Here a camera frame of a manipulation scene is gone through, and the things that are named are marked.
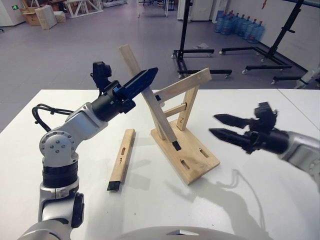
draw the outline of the wooden plank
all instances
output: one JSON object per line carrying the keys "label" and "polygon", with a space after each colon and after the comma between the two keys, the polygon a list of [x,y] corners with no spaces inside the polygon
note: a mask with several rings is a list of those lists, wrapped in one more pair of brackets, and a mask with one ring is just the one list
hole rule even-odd
{"label": "wooden plank", "polygon": [[117,191],[119,190],[119,185],[124,181],[126,167],[129,163],[129,158],[134,144],[135,130],[126,129],[122,139],[122,143],[116,157],[112,174],[109,180],[108,191]]}
{"label": "wooden plank", "polygon": [[149,108],[152,109],[153,114],[159,123],[161,130],[164,132],[166,138],[170,143],[177,141],[177,137],[170,127],[170,124],[165,116],[165,113],[162,111],[161,107],[158,104],[157,99],[155,98],[154,93],[152,92],[151,88],[148,87],[142,92],[142,96],[144,97],[146,103],[148,104]]}
{"label": "wooden plank", "polygon": [[178,121],[176,124],[178,129],[180,129],[181,131],[184,131],[186,129],[187,122],[191,113],[191,109],[194,105],[199,87],[200,85],[186,91],[184,95],[183,103],[186,103],[186,109],[185,111],[180,112]]}
{"label": "wooden plank", "polygon": [[151,135],[187,185],[220,164],[210,150],[187,128],[184,131],[177,128],[177,120],[170,122],[170,125],[181,146],[180,151],[176,151],[167,140],[161,140],[157,129],[153,129]]}
{"label": "wooden plank", "polygon": [[22,2],[22,4],[23,4],[23,6],[24,6],[25,9],[28,9],[28,8],[29,8],[26,0],[21,0],[21,2]]}
{"label": "wooden plank", "polygon": [[[129,45],[127,44],[123,45],[119,48],[119,50],[132,76],[135,76],[139,72],[141,72],[141,68],[133,52],[131,51]],[[158,130],[157,132],[159,133],[160,138],[164,140],[165,139],[164,136],[166,136],[171,143],[175,142],[177,138],[173,130],[171,129],[164,112],[159,106],[158,101],[156,100],[156,97],[152,92],[151,88],[147,87],[142,92],[142,96],[150,108],[151,115],[153,117],[153,121],[154,121],[155,127]]]}
{"label": "wooden plank", "polygon": [[194,88],[199,84],[206,83],[212,79],[209,68],[205,68],[201,71],[198,71],[185,79],[177,81],[157,92],[154,95],[157,99],[160,99],[158,102],[163,103],[179,94],[184,93],[185,91]]}
{"label": "wooden plank", "polygon": [[164,115],[168,118],[172,115],[178,114],[184,110],[186,110],[187,104],[186,103],[182,103],[178,106],[174,106],[173,108],[170,108],[166,111],[164,111]]}

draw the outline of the black cable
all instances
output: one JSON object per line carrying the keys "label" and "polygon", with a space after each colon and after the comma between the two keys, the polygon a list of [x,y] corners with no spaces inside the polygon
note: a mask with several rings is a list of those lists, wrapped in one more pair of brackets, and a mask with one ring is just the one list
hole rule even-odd
{"label": "black cable", "polygon": [[51,106],[48,106],[46,104],[40,103],[37,106],[32,108],[32,115],[35,118],[35,124],[40,124],[41,127],[44,128],[47,132],[51,131],[51,128],[44,122],[42,121],[41,117],[39,116],[38,110],[45,110],[49,111],[51,115],[53,114],[62,114],[62,115],[70,115],[74,111],[67,110],[67,109],[61,109],[61,108],[54,108]]}

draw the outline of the gray floor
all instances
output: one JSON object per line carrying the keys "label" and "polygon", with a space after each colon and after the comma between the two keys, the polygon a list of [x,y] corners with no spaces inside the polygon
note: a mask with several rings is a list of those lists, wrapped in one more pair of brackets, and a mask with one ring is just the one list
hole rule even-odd
{"label": "gray floor", "polygon": [[[41,89],[95,89],[89,74],[94,61],[104,61],[112,67],[112,79],[122,84],[130,75],[118,53],[118,47],[129,44],[142,68],[158,67],[152,84],[160,89],[178,80],[173,49],[179,48],[182,21],[177,12],[169,17],[141,14],[137,18],[136,1],[106,8],[91,16],[67,19],[50,30],[22,23],[5,28],[0,33],[0,131]],[[242,75],[245,65],[259,64],[253,51],[222,56],[221,48],[248,46],[241,38],[214,33],[211,22],[188,25],[186,48],[201,43],[215,48],[212,58],[186,57],[191,69],[232,69],[229,79],[213,75],[203,89],[264,89],[275,88],[270,83],[274,75],[301,75],[297,67],[278,70],[251,71]],[[281,82],[279,88],[293,88],[294,82]]]}

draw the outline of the robotic arm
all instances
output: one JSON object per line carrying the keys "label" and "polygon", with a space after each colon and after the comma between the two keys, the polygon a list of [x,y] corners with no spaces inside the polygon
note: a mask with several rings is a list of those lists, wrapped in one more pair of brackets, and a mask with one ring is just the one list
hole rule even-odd
{"label": "robotic arm", "polygon": [[[48,131],[40,140],[43,182],[38,223],[19,240],[70,239],[72,229],[78,228],[84,218],[84,195],[78,192],[78,145],[103,130],[119,113],[126,114],[134,108],[136,104],[132,99],[152,83],[157,72],[157,68],[144,70],[121,86],[116,80],[108,81],[109,65],[93,64],[91,76],[99,88],[99,97],[82,105],[62,126]],[[50,129],[40,118],[36,123]]]}
{"label": "robotic arm", "polygon": [[279,159],[289,162],[308,173],[320,187],[320,142],[319,140],[293,131],[275,128],[278,111],[272,111],[267,102],[259,103],[254,109],[257,119],[240,118],[229,114],[214,115],[223,124],[249,131],[239,135],[224,128],[210,128],[218,139],[237,145],[247,154],[255,150],[266,150],[277,154]]}

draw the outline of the water bottle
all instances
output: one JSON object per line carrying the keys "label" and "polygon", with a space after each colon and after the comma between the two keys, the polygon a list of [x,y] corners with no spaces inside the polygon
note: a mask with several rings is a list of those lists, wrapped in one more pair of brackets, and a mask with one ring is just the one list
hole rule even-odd
{"label": "water bottle", "polygon": [[250,33],[252,32],[252,30],[254,29],[254,27],[257,26],[256,21],[257,21],[257,19],[255,18],[255,19],[253,20],[253,23],[249,24],[249,25],[246,27],[245,33],[244,33],[244,35],[243,35],[243,39],[245,39],[245,40],[248,39],[248,37],[249,37]]}
{"label": "water bottle", "polygon": [[216,33],[220,33],[221,32],[222,27],[224,26],[225,19],[226,19],[226,14],[227,13],[224,13],[222,16],[220,16],[218,18],[218,21],[216,22],[216,26],[215,26],[215,32]]}
{"label": "water bottle", "polygon": [[234,33],[238,34],[240,31],[240,27],[241,24],[245,21],[245,15],[242,14],[242,17],[240,19],[237,20],[236,24],[235,24],[235,29],[234,29]]}
{"label": "water bottle", "polygon": [[232,28],[231,28],[231,33],[234,33],[235,32],[235,29],[236,29],[236,25],[237,25],[237,22],[239,20],[239,13],[237,12],[235,17],[232,19]]}
{"label": "water bottle", "polygon": [[255,26],[248,37],[248,42],[251,44],[257,44],[260,41],[262,34],[265,31],[265,27],[262,26],[262,21],[260,21],[258,26]]}
{"label": "water bottle", "polygon": [[230,15],[226,20],[224,20],[223,27],[221,30],[222,35],[230,35],[233,23],[233,15]]}
{"label": "water bottle", "polygon": [[239,32],[238,32],[238,36],[243,37],[243,36],[245,35],[245,32],[246,32],[246,30],[247,30],[247,27],[248,27],[248,25],[249,25],[250,23],[251,23],[251,21],[250,21],[250,16],[248,16],[248,17],[246,18],[246,20],[243,21],[243,23],[241,23],[240,30],[239,30]]}

